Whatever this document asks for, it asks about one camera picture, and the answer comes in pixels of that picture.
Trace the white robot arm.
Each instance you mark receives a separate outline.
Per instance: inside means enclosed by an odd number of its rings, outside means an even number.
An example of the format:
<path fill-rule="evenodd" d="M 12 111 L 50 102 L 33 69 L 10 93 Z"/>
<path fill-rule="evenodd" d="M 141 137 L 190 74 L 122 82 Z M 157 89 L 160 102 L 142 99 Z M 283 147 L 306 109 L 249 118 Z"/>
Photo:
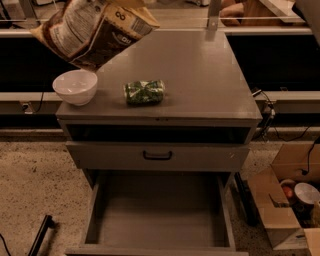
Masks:
<path fill-rule="evenodd" d="M 320 45 L 320 0 L 296 0 L 296 6 Z"/>

